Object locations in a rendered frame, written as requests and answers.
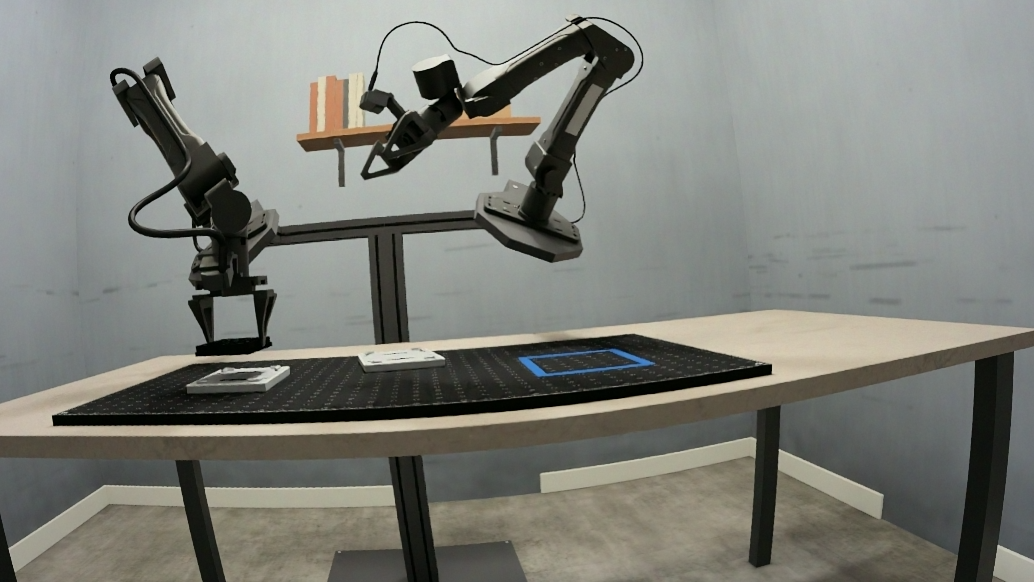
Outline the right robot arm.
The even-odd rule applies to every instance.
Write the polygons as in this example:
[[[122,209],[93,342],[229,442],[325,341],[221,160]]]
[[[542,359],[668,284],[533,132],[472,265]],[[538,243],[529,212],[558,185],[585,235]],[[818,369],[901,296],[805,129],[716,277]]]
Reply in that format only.
[[[186,202],[183,206],[196,226],[218,228],[227,245],[229,239],[250,239],[266,229],[270,213],[265,211],[250,220],[250,201],[244,193],[231,190],[239,185],[239,180],[229,155],[225,152],[216,155],[208,142],[204,143],[197,137],[173,108],[171,101],[176,95],[159,57],[145,64],[143,71],[145,76],[133,86],[130,87],[124,79],[112,87],[112,90],[120,100],[117,99],[118,102],[122,103],[121,108],[128,114],[125,113],[127,117],[130,117],[133,127],[140,125],[146,135],[158,146],[174,177],[185,165],[178,142],[181,140],[185,143],[192,158],[191,169],[177,188]],[[230,288],[233,274],[232,264],[225,270],[202,271],[203,289]]]

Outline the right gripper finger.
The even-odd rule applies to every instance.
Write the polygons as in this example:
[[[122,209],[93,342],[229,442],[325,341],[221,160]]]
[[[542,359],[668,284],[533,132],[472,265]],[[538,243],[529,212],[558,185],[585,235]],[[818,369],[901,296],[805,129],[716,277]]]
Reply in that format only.
[[[214,341],[214,298],[188,300],[207,343]],[[207,308],[204,308],[207,307]],[[203,309],[204,308],[204,309]],[[204,311],[204,313],[203,313]],[[206,319],[206,321],[205,321]]]
[[[268,321],[270,319],[277,293],[254,295],[254,306],[258,329],[260,346],[265,346]],[[268,305],[267,305],[268,302]],[[266,309],[266,316],[265,316]]]

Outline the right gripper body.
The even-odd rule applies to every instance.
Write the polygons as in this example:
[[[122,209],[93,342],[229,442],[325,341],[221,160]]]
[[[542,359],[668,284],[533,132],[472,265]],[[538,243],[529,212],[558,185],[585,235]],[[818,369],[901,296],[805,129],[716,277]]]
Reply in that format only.
[[[233,251],[233,252],[230,252]],[[238,257],[237,257],[238,255]],[[233,258],[234,257],[234,258]],[[217,270],[219,262],[219,244],[212,240],[212,254],[197,255],[201,261],[200,271]],[[266,276],[249,276],[248,239],[229,239],[227,268],[233,266],[233,278],[230,288],[225,290],[210,290],[210,294],[192,295],[192,299],[212,297],[231,297],[243,295],[263,295],[274,293],[273,289],[255,290],[258,285],[268,285]],[[242,273],[240,273],[242,272]],[[247,278],[245,278],[247,277]]]

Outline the white rectangular frame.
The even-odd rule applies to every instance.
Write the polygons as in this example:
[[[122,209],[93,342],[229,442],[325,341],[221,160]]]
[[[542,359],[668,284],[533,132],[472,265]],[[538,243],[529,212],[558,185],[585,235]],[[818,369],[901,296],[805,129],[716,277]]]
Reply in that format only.
[[[366,351],[358,354],[358,360],[366,373],[445,366],[445,358],[420,347],[402,351]]]

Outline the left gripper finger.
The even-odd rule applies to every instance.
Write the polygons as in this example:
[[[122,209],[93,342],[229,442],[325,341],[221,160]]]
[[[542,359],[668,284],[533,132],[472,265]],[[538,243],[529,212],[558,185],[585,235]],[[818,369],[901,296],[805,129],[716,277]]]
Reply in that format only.
[[[399,137],[403,129],[410,135],[410,137],[416,142],[416,144],[413,144],[408,147],[396,151],[392,151],[392,148],[396,140]],[[432,144],[433,140],[416,121],[416,119],[410,115],[410,113],[407,112],[401,117],[400,121],[398,122],[394,132],[392,133],[386,147],[384,148],[382,155],[387,160],[390,160],[403,155],[410,154],[416,151],[426,149],[430,147]]]
[[[361,172],[361,177],[365,181],[368,181],[368,180],[371,180],[371,179],[375,179],[375,178],[378,178],[378,177],[383,177],[383,176],[397,174],[397,173],[399,173],[403,169],[397,162],[397,160],[395,158],[387,160],[382,155],[382,152],[383,152],[384,148],[385,147],[381,144],[379,140],[374,144],[374,146],[373,146],[373,148],[372,148],[372,150],[370,152],[370,155],[369,155],[369,157],[367,159],[367,162],[366,162],[364,169]],[[377,172],[369,173],[369,169],[371,167],[371,165],[372,165],[372,163],[373,163],[376,155],[381,156],[381,158],[383,159],[383,161],[388,165],[388,169],[383,169],[383,170],[377,171]]]

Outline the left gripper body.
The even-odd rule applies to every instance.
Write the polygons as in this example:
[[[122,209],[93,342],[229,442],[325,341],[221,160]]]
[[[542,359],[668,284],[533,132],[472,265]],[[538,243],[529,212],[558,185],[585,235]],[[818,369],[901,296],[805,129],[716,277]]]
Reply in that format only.
[[[396,125],[398,124],[398,122],[399,122],[398,120],[406,112],[410,113],[410,115],[416,119],[416,121],[422,126],[422,128],[426,132],[428,131],[427,133],[430,135],[430,137],[433,140],[433,142],[438,139],[438,135],[440,134],[440,132],[446,128],[446,122],[444,120],[440,120],[442,113],[440,113],[439,110],[437,112],[434,112],[433,111],[433,106],[425,106],[425,108],[420,109],[419,111],[407,110],[405,112],[405,110],[396,101],[396,99],[394,98],[395,96],[391,92],[387,93],[387,92],[381,91],[378,89],[374,89],[373,92],[376,92],[376,93],[389,96],[386,108],[388,108],[389,111],[397,119],[397,121],[393,124],[393,127],[391,128],[392,130],[385,136],[387,140],[389,140],[389,137],[393,133],[392,131],[394,131]],[[420,115],[417,114],[417,112]],[[425,121],[426,121],[426,123],[428,125],[425,123]],[[402,142],[403,141],[402,139],[404,140],[404,142]],[[396,140],[395,144],[396,144],[396,146],[399,149],[402,149],[402,148],[408,147],[408,146],[410,146],[413,144],[416,144],[416,143],[409,136],[409,134],[403,129],[402,132],[401,132],[401,134],[399,135],[399,137]],[[399,158],[397,157],[395,159],[404,169],[404,167],[406,167],[410,163],[410,161],[413,161],[422,152],[423,152],[423,150],[417,151],[417,152],[413,152],[410,154],[400,156]]]

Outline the blue rectangular tape outline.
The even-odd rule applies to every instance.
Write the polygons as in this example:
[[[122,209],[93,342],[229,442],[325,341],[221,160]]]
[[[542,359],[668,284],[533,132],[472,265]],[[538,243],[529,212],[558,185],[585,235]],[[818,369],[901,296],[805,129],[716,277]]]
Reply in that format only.
[[[619,351],[619,350],[616,350],[616,349],[610,349],[610,350],[600,350],[599,353],[601,353],[601,351],[611,351],[611,353],[616,353],[616,354],[619,354],[619,355],[621,355],[621,356],[624,356],[624,357],[627,357],[627,358],[629,358],[629,359],[632,359],[632,360],[634,360],[634,361],[637,361],[637,362],[640,362],[640,363],[642,363],[642,364],[637,364],[637,365],[628,365],[628,366],[619,366],[619,367],[610,367],[610,368],[601,368],[601,369],[599,369],[599,370],[608,370],[608,369],[616,369],[616,368],[625,368],[625,367],[634,367],[634,366],[642,366],[642,365],[650,365],[650,364],[655,364],[655,363],[652,363],[652,362],[649,362],[649,361],[646,361],[646,360],[643,360],[643,359],[641,359],[641,358],[638,358],[638,357],[635,357],[635,356],[632,356],[632,355],[630,355],[630,354],[627,354],[627,353],[622,353],[622,351]],[[557,356],[560,356],[560,355],[571,355],[571,354],[576,354],[576,353],[569,353],[569,354],[558,354]],[[549,357],[549,356],[556,356],[556,355],[547,355],[547,356],[536,356],[535,358],[538,358],[538,357]],[[523,363],[524,363],[524,364],[525,364],[525,365],[526,365],[526,366],[527,366],[527,367],[528,367],[528,368],[529,368],[530,370],[533,370],[533,372],[534,372],[534,373],[535,373],[535,374],[536,374],[536,375],[537,375],[538,377],[539,377],[539,376],[550,376],[550,375],[560,375],[560,373],[552,373],[552,374],[546,374],[546,373],[545,373],[544,371],[542,371],[542,370],[541,370],[541,369],[540,369],[539,367],[537,367],[537,366],[536,366],[536,365],[535,365],[535,364],[534,364],[534,363],[533,363],[533,362],[531,362],[531,361],[530,361],[529,359],[527,359],[527,358],[534,358],[534,357],[525,357],[525,358],[518,358],[518,359],[519,359],[519,360],[520,360],[521,362],[523,362]],[[598,371],[598,369],[592,369],[592,370],[582,370],[581,372],[589,372],[589,371]],[[562,372],[561,374],[570,374],[570,373],[580,373],[580,371],[573,371],[573,372]]]

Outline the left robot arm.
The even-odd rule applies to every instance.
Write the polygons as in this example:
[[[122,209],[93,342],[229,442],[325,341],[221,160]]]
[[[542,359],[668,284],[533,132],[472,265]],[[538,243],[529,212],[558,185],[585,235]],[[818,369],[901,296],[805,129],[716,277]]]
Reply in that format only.
[[[566,17],[568,23],[562,27],[580,18],[583,17]],[[560,27],[558,30],[562,30],[553,36],[513,60],[473,76],[464,86],[448,54],[412,67],[421,97],[434,100],[425,106],[433,106],[434,112],[439,110],[440,120],[448,128],[464,111],[470,120],[496,114],[540,78],[577,57],[584,59],[554,119],[541,137],[534,140],[525,157],[525,166],[535,181],[522,202],[517,204],[491,194],[485,194],[483,201],[487,213],[574,244],[580,240],[577,226],[549,215],[557,200],[562,198],[562,181],[573,165],[570,160],[596,108],[616,79],[621,80],[635,63],[630,47],[585,21]]]

